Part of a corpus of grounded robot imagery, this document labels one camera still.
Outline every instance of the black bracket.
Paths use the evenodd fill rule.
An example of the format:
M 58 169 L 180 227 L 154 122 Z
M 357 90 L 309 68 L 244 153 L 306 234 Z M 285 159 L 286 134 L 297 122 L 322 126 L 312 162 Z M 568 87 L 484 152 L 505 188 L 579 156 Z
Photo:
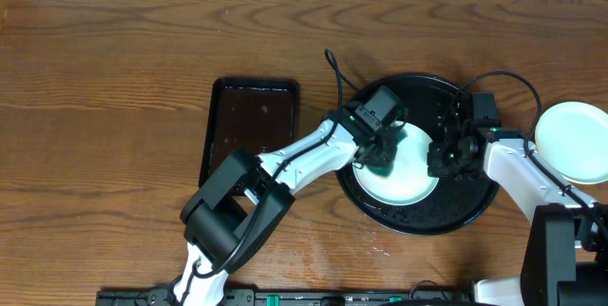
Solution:
M 444 126 L 445 140 L 428 145 L 428 175 L 438 178 L 482 177 L 485 145 L 488 142 L 483 132 L 486 129 L 502 131 L 494 94 L 468 94 L 462 103 L 449 110 Z
M 240 207 L 230 191 L 248 188 L 258 198 L 268 193 L 266 202 L 259 206 L 262 209 L 257 211 L 251 235 L 226 266 L 227 273 L 234 273 L 261 248 L 295 201 L 287 185 L 272 184 L 267 189 L 269 181 L 256 157 L 245 149 L 236 150 L 181 210 L 180 219 L 186 225 L 183 236 L 197 245 L 215 267 L 237 246 L 252 215 Z

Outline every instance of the black tray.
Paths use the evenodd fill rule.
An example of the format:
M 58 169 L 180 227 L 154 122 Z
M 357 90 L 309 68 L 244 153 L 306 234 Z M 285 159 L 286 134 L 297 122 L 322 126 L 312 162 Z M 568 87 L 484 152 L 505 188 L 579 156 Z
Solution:
M 423 74 L 401 74 L 375 81 L 357 92 L 354 101 L 365 102 L 380 86 L 390 88 L 409 111 L 408 122 L 423 129 L 433 141 L 445 137 L 439 119 L 458 87 L 445 79 Z M 357 183 L 352 166 L 336 177 L 354 205 L 389 229 L 411 235 L 440 235 L 476 219 L 494 200 L 499 185 L 490 179 L 476 181 L 441 178 L 422 201 L 407 206 L 387 205 L 370 197 Z
M 264 107 L 268 105 L 264 112 L 268 112 L 272 119 L 259 117 L 256 114 L 245 115 L 247 117 L 240 118 L 228 114 L 219 115 L 219 113 L 225 111 L 219 109 L 224 92 L 230 98 L 234 98 L 234 93 L 238 93 L 243 98 L 255 97 L 256 101 L 263 97 Z M 281 103 L 282 107 L 272 108 L 272 105 L 277 103 Z M 237 133 L 240 137 L 240 141 L 237 144 L 231 144 L 231 146 L 245 147 L 252 154 L 257 155 L 260 151 L 272 152 L 294 142 L 298 109 L 299 86 L 296 81 L 243 77 L 217 79 L 213 84 L 211 94 L 207 133 L 200 166 L 199 187 L 204 184 L 217 168 L 217 165 L 229 154 L 229 152 L 225 152 L 226 150 L 221 149 L 223 143 L 215 143 L 218 122 L 223 122 L 224 125 L 232 127 L 234 129 L 233 134 Z M 246 111 L 237 109 L 237 113 L 241 115 L 247 113 Z M 265 147 L 261 150 L 258 145 L 260 142 L 265 143 Z

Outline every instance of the black round tray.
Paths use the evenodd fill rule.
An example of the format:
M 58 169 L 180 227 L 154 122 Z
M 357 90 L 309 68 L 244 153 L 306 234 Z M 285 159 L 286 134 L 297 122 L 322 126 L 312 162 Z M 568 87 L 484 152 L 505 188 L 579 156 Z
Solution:
M 433 75 L 407 73 L 375 81 L 352 99 L 366 102 L 380 86 L 390 88 L 401 98 L 409 111 L 408 123 L 423 129 L 433 141 L 443 140 L 445 132 L 439 117 L 458 87 Z M 441 235 L 469 224 L 484 212 L 499 188 L 487 178 L 441 178 L 422 201 L 393 206 L 370 197 L 357 183 L 351 165 L 337 171 L 336 177 L 359 210 L 389 229 L 411 235 Z

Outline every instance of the cable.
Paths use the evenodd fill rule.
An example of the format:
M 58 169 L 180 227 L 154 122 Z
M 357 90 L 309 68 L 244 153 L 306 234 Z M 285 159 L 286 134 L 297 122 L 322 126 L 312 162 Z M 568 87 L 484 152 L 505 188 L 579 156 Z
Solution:
M 190 276 L 188 277 L 188 280 L 186 281 L 186 288 L 183 290 L 183 294 L 181 295 L 181 300 L 177 301 L 177 306 L 181 306 L 184 304 L 184 302 L 186 302 L 186 298 L 190 295 L 190 287 L 192 286 L 192 280 L 194 280 L 194 272 L 197 271 L 197 266 L 199 265 L 199 261 L 195 261 L 194 263 L 192 263 L 192 272 L 190 273 Z
M 264 193 L 262 195 L 261 200 L 259 201 L 259 203 L 257 204 L 256 209 L 253 212 L 253 215 L 249 221 L 249 224 L 247 224 L 247 227 L 245 228 L 245 231 L 243 232 L 243 236 L 240 238 L 240 240 L 238 241 L 237 245 L 235 246 L 235 248 L 230 252 L 230 254 L 228 255 L 228 257 L 218 266 L 216 266 L 216 268 L 213 268 L 210 272 L 208 273 L 204 273 L 201 274 L 199 273 L 198 269 L 197 269 L 197 264 L 195 263 L 195 265 L 193 266 L 192 269 L 192 275 L 197 277 L 197 278 L 209 278 L 212 277 L 214 275 L 216 275 L 217 273 L 220 273 L 221 271 L 223 271 L 228 264 L 230 264 L 233 260 L 233 258 L 237 255 L 238 251 L 240 250 L 240 248 L 243 246 L 243 244 L 249 239 L 249 237 L 251 237 L 251 233 L 254 229 L 255 224 L 257 223 L 257 219 L 259 218 L 259 214 L 261 213 L 261 210 L 263 208 L 263 205 L 265 205 L 266 200 L 268 200 L 268 195 L 269 195 L 269 191 L 270 189 L 273 187 L 273 185 L 275 184 L 276 178 L 278 177 L 278 175 L 280 174 L 280 172 L 285 169 L 285 167 L 287 167 L 287 165 L 289 163 L 291 163 L 293 160 L 299 158 L 300 156 L 308 153 L 309 151 L 319 147 L 320 145 L 326 143 L 333 135 L 333 133 L 335 132 L 335 130 L 338 127 L 338 123 L 340 121 L 340 116 L 342 114 L 342 80 L 345 80 L 346 82 L 348 82 L 348 80 L 346 79 L 346 77 L 344 77 L 344 75 L 342 74 L 342 72 L 340 72 L 340 68 L 338 67 L 338 63 L 335 59 L 335 55 L 333 54 L 333 51 L 330 48 L 326 48 L 325 49 L 325 58 L 327 59 L 328 63 L 330 63 L 330 66 L 333 68 L 333 70 L 335 71 L 335 77 L 336 77 L 336 81 L 338 84 L 338 109 L 337 109 L 337 117 L 336 120 L 333 122 L 333 126 L 332 129 L 330 130 L 330 132 L 327 134 L 326 137 L 324 137 L 323 139 L 319 140 L 319 142 L 312 144 L 302 150 L 300 150 L 299 152 L 293 154 L 290 158 L 284 160 L 278 167 L 278 169 L 275 171 L 275 173 L 273 174 L 273 176 L 270 178 L 270 180 L 268 181 L 268 184 L 266 185 L 266 188 L 264 190 Z
M 416 294 L 416 290 L 418 289 L 418 287 L 423 284 L 423 283 L 431 283 L 434 284 L 438 289 L 439 289 L 439 293 L 441 293 L 441 296 L 444 297 L 445 300 L 449 300 L 446 296 L 446 294 L 444 293 L 444 291 L 441 290 L 441 286 L 439 284 L 437 284 L 437 282 L 435 281 L 431 281 L 431 280 L 422 280 L 419 281 L 418 283 L 416 283 L 414 285 L 414 288 L 411 289 L 411 291 L 409 291 L 409 299 L 410 300 L 414 300 L 414 294 Z
M 333 55 L 333 51 L 330 48 L 325 49 L 325 59 L 327 59 L 328 63 L 330 63 L 330 66 L 335 71 L 335 74 L 338 74 L 340 76 L 340 79 L 342 79 L 344 83 L 348 84 L 355 91 L 359 90 L 355 84 L 353 84 L 346 76 L 344 76 L 344 74 L 342 74 L 342 72 L 340 72 L 338 64 L 335 61 L 335 56 Z
M 563 184 L 557 177 L 555 177 L 551 172 L 549 172 L 543 165 L 542 163 L 540 163 L 536 158 L 535 158 L 535 151 L 534 150 L 530 150 L 530 141 L 532 139 L 532 135 L 534 134 L 534 130 L 536 129 L 537 124 L 539 123 L 539 120 L 541 119 L 541 114 L 542 114 L 542 103 L 541 103 L 541 96 L 539 95 L 539 92 L 532 86 L 532 84 L 530 84 L 530 82 L 528 82 L 527 80 L 525 80 L 522 76 L 520 76 L 519 74 L 513 73 L 513 72 L 508 72 L 508 71 L 492 71 L 492 72 L 487 72 L 484 73 L 482 75 L 479 75 L 473 79 L 471 79 L 470 81 L 468 81 L 466 84 L 464 84 L 463 86 L 461 86 L 458 91 L 456 91 L 456 93 L 454 94 L 454 96 L 452 97 L 451 101 L 449 101 L 449 104 L 447 105 L 446 108 L 446 113 L 444 114 L 444 117 L 442 119 L 442 124 L 445 125 L 446 124 L 446 118 L 447 115 L 449 114 L 450 109 L 452 108 L 452 106 L 454 105 L 454 102 L 456 101 L 456 99 L 458 98 L 458 95 L 463 93 L 463 91 L 465 91 L 465 89 L 470 86 L 471 84 L 485 78 L 485 77 L 490 77 L 490 76 L 497 76 L 497 75 L 505 75 L 505 76 L 509 76 L 512 78 L 515 78 L 517 80 L 519 80 L 520 82 L 524 83 L 526 86 L 528 86 L 528 88 L 530 89 L 530 91 L 532 91 L 532 94 L 534 94 L 534 99 L 536 100 L 536 117 L 534 119 L 534 123 L 532 124 L 530 131 L 528 131 L 527 135 L 524 136 L 524 140 L 523 140 L 523 151 L 525 153 L 525 155 L 527 157 L 530 158 L 530 161 L 532 161 L 532 163 L 534 165 L 536 165 L 539 170 L 547 176 L 547 178 L 549 178 L 549 180 L 551 182 L 553 182 L 566 196 L 570 197 L 573 201 L 575 201 L 576 203 L 578 203 L 581 207 L 581 209 L 583 210 L 583 212 L 585 214 L 587 214 L 587 216 L 589 218 L 591 218 L 593 220 L 593 222 L 598 226 L 598 231 L 601 234 L 602 237 L 604 237 L 605 240 L 608 240 L 608 229 L 606 229 L 606 226 L 604 225 L 604 223 L 601 221 L 601 219 L 598 217 L 598 215 L 596 213 L 594 213 L 591 208 L 589 207 L 589 205 L 587 205 L 586 202 L 584 202 L 579 196 L 577 196 L 574 192 L 572 192 L 572 185 L 571 184 Z

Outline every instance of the black cable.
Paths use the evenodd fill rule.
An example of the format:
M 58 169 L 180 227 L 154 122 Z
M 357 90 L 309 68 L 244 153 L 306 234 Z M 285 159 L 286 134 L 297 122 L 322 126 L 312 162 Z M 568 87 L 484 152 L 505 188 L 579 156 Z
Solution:
M 580 207 L 582 208 L 582 210 L 584 211 L 585 214 L 587 214 L 587 216 L 589 218 L 591 218 L 593 220 L 593 222 L 598 226 L 598 231 L 601 234 L 602 237 L 604 237 L 604 239 L 608 240 L 608 229 L 606 229 L 606 226 L 604 225 L 604 223 L 601 221 L 601 219 L 599 218 L 599 216 L 594 213 L 591 208 L 589 207 L 589 205 L 587 205 L 586 202 L 584 202 L 579 196 L 577 196 L 574 192 L 572 192 L 572 185 L 571 184 L 563 184 L 557 177 L 555 177 L 551 172 L 549 172 L 549 170 L 547 170 L 534 156 L 535 151 L 534 150 L 530 150 L 530 141 L 532 139 L 532 135 L 534 134 L 534 130 L 536 129 L 537 124 L 539 123 L 539 120 L 541 119 L 541 114 L 542 114 L 542 103 L 541 103 L 541 96 L 539 95 L 539 92 L 532 86 L 532 84 L 530 84 L 530 82 L 528 82 L 527 80 L 525 80 L 522 76 L 520 76 L 519 74 L 513 73 L 513 72 L 508 72 L 508 71 L 492 71 L 492 72 L 487 72 L 484 73 L 482 75 L 479 75 L 473 79 L 471 79 L 470 81 L 468 81 L 466 84 L 464 84 L 463 86 L 461 86 L 458 91 L 456 91 L 456 93 L 454 94 L 454 96 L 452 97 L 451 101 L 449 102 L 449 104 L 447 105 L 446 108 L 446 113 L 444 114 L 444 117 L 442 119 L 442 124 L 445 125 L 446 124 L 446 118 L 447 115 L 449 114 L 450 109 L 452 108 L 452 106 L 454 105 L 454 102 L 456 101 L 456 99 L 458 98 L 458 95 L 463 93 L 463 91 L 465 91 L 465 89 L 470 86 L 471 84 L 485 78 L 485 77 L 490 77 L 490 76 L 497 76 L 497 75 L 505 75 L 505 76 L 509 76 L 512 78 L 515 78 L 517 80 L 519 80 L 520 82 L 524 83 L 526 86 L 528 86 L 528 88 L 530 89 L 530 91 L 532 91 L 532 94 L 534 94 L 534 99 L 536 100 L 536 117 L 534 119 L 534 123 L 532 124 L 530 131 L 528 131 L 527 135 L 524 136 L 524 141 L 523 141 L 523 151 L 525 153 L 525 155 L 527 157 L 530 158 L 530 161 L 532 161 L 532 163 L 534 165 L 536 165 L 539 170 L 547 176 L 547 178 L 549 178 L 549 180 L 551 182 L 553 182 L 566 196 L 570 197 L 573 201 L 575 201 L 576 203 L 578 203 L 580 205 Z
M 441 293 L 441 295 L 444 297 L 445 300 L 449 300 L 446 296 L 446 294 L 444 293 L 444 291 L 441 290 L 441 286 L 439 284 L 437 284 L 437 282 L 432 281 L 432 280 L 422 280 L 419 281 L 418 283 L 416 283 L 414 285 L 414 287 L 411 289 L 411 291 L 409 291 L 409 299 L 410 300 L 414 300 L 414 294 L 416 294 L 416 290 L 418 289 L 418 287 L 423 284 L 423 283 L 431 283 L 434 284 L 438 289 L 439 289 L 439 293 Z
M 343 78 L 344 75 L 340 72 L 340 69 L 338 67 L 338 63 L 335 59 L 335 55 L 333 54 L 333 51 L 329 48 L 325 49 L 325 58 L 327 59 L 328 63 L 330 63 L 330 66 L 333 68 L 333 70 L 335 71 L 335 77 L 336 77 L 336 81 L 338 84 L 338 109 L 337 109 L 337 117 L 336 120 L 333 122 L 333 126 L 332 129 L 330 130 L 330 132 L 327 134 L 326 137 L 324 137 L 323 139 L 321 139 L 319 142 L 312 144 L 302 150 L 300 150 L 299 152 L 293 154 L 290 158 L 284 160 L 278 167 L 278 169 L 275 171 L 275 173 L 273 174 L 273 176 L 271 177 L 271 179 L 269 180 L 268 184 L 266 185 L 265 191 L 262 195 L 261 200 L 259 201 L 259 203 L 257 204 L 256 209 L 253 212 L 253 215 L 249 221 L 249 224 L 247 224 L 247 227 L 245 228 L 245 231 L 243 232 L 243 236 L 240 238 L 240 240 L 238 241 L 237 245 L 235 246 L 235 248 L 230 252 L 230 254 L 228 255 L 228 257 L 224 260 L 224 262 L 222 262 L 220 265 L 216 266 L 216 268 L 213 268 L 210 272 L 208 273 L 204 273 L 201 274 L 199 273 L 199 271 L 197 270 L 196 264 L 195 266 L 193 266 L 193 276 L 197 277 L 197 278 L 209 278 L 212 277 L 214 275 L 216 275 L 217 273 L 220 273 L 221 271 L 223 271 L 228 264 L 230 264 L 233 260 L 233 258 L 235 257 L 235 255 L 237 254 L 237 252 L 240 250 L 240 248 L 243 246 L 243 244 L 249 239 L 249 237 L 251 236 L 251 233 L 254 229 L 255 224 L 257 223 L 257 219 L 259 218 L 259 214 L 263 205 L 266 203 L 266 200 L 268 199 L 267 196 L 269 195 L 269 191 L 270 189 L 273 187 L 273 185 L 275 184 L 276 178 L 278 177 L 278 175 L 280 174 L 280 172 L 285 169 L 285 167 L 287 167 L 287 165 L 289 163 L 291 163 L 293 160 L 299 158 L 300 156 L 308 153 L 309 151 L 319 147 L 320 145 L 326 143 L 333 135 L 333 133 L 335 132 L 335 130 L 338 127 L 338 123 L 340 121 L 340 116 L 342 114 L 342 79 L 346 79 Z
M 177 306 L 181 306 L 183 305 L 183 303 L 186 301 L 186 298 L 190 295 L 190 287 L 192 287 L 192 280 L 194 280 L 194 272 L 197 271 L 197 266 L 199 265 L 198 261 L 195 261 L 194 263 L 192 263 L 192 272 L 190 273 L 190 276 L 188 277 L 188 280 L 186 281 L 186 288 L 183 290 L 183 294 L 181 295 L 181 300 L 177 301 Z
M 173 290 L 173 287 L 175 287 L 175 285 L 178 284 L 178 282 L 181 281 L 181 274 L 179 274 L 176 278 L 173 279 L 173 281 L 169 282 L 169 290 Z
M 355 84 L 353 84 L 344 74 L 342 74 L 342 72 L 340 72 L 340 69 L 338 68 L 338 64 L 335 61 L 335 56 L 333 55 L 333 51 L 330 48 L 325 49 L 325 59 L 327 59 L 328 63 L 330 63 L 330 66 L 335 71 L 335 74 L 338 74 L 340 76 L 340 79 L 342 79 L 344 81 L 344 83 L 348 84 L 355 91 L 359 90 Z

